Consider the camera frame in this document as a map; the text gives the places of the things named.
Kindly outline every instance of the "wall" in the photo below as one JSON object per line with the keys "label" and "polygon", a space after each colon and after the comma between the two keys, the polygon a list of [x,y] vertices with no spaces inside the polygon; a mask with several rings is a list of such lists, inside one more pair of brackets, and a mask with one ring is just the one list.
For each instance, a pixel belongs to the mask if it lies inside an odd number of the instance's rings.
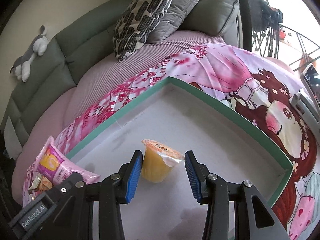
{"label": "wall", "polygon": [[0,35],[0,122],[17,80],[9,74],[41,25],[50,40],[80,16],[108,0],[23,0]]}

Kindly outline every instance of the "pillow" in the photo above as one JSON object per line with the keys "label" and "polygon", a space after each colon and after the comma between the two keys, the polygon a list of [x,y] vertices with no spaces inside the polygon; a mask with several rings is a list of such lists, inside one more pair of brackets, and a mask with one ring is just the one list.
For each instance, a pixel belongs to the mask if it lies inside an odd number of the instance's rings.
{"label": "pillow", "polygon": [[14,130],[10,117],[4,127],[4,145],[10,158],[16,160],[22,152],[22,146]]}
{"label": "pillow", "polygon": [[159,43],[176,31],[199,0],[172,0],[167,13],[149,34],[147,43]]}
{"label": "pillow", "polygon": [[223,36],[239,14],[239,0],[201,0],[180,25],[181,30]]}
{"label": "pillow", "polygon": [[124,60],[146,42],[172,0],[133,0],[118,20],[113,34],[114,53]]}

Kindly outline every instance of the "cartoon eye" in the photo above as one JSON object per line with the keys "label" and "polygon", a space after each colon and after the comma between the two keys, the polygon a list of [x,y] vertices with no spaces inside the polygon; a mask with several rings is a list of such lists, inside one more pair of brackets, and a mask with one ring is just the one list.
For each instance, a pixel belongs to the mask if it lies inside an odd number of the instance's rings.
{"label": "cartoon eye", "polygon": [[291,118],[291,112],[288,110],[288,108],[284,108],[283,109],[283,113],[284,113],[284,115],[288,118],[288,119],[290,119]]}

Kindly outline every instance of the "white device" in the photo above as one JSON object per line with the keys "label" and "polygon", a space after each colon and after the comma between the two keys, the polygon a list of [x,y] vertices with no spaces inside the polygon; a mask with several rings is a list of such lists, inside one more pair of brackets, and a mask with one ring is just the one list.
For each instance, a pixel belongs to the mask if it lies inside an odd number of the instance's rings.
{"label": "white device", "polygon": [[290,104],[297,110],[320,144],[320,75],[310,63],[300,78],[305,88],[290,98]]}

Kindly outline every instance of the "phone screen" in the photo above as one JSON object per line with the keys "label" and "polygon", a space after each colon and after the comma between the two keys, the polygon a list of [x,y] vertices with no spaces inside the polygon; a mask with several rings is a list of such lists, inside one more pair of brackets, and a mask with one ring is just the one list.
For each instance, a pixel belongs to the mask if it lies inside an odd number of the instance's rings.
{"label": "phone screen", "polygon": [[313,65],[311,65],[305,75],[304,75],[304,79],[306,81],[306,83],[308,84],[317,104],[318,107],[320,107],[320,75],[317,72],[317,70],[314,68]]}

